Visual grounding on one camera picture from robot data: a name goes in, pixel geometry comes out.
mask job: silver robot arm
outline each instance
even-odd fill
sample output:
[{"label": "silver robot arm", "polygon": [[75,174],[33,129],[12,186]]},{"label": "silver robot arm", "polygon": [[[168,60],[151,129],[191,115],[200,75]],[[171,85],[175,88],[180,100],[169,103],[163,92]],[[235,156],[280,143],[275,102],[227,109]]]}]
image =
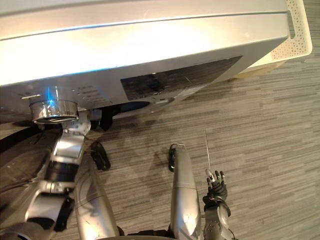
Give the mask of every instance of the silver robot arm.
[{"label": "silver robot arm", "polygon": [[228,217],[231,212],[226,204],[227,185],[225,175],[215,171],[215,175],[206,169],[208,193],[203,197],[205,226],[203,229],[204,240],[232,240],[229,230]]}]

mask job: black cable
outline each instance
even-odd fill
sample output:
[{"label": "black cable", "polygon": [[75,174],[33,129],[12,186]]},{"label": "black cable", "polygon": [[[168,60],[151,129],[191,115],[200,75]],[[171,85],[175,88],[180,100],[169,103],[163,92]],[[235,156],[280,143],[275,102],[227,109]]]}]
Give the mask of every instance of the black cable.
[{"label": "black cable", "polygon": [[232,240],[239,240],[238,238],[236,238],[235,237],[235,234],[234,234],[234,232],[233,231],[231,231],[231,229],[229,228],[229,231],[232,233],[232,235],[233,235],[233,238],[232,238]]}]

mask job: appliance top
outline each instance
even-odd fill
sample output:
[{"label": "appliance top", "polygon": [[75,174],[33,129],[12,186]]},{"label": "appliance top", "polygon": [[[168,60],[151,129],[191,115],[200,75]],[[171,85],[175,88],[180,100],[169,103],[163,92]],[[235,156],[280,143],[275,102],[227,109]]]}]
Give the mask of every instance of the appliance top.
[{"label": "appliance top", "polygon": [[78,28],[287,11],[284,0],[0,1],[0,40]]}]

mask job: perforated panel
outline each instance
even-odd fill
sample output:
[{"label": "perforated panel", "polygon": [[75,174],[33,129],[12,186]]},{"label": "perforated panel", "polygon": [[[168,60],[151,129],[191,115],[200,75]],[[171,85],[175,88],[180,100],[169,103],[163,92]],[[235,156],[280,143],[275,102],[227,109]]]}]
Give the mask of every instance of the perforated panel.
[{"label": "perforated panel", "polygon": [[289,37],[271,52],[273,60],[296,58],[310,53],[311,43],[308,42],[310,39],[305,37],[310,33],[303,2],[302,0],[286,0],[286,3],[291,13],[294,36]]}]

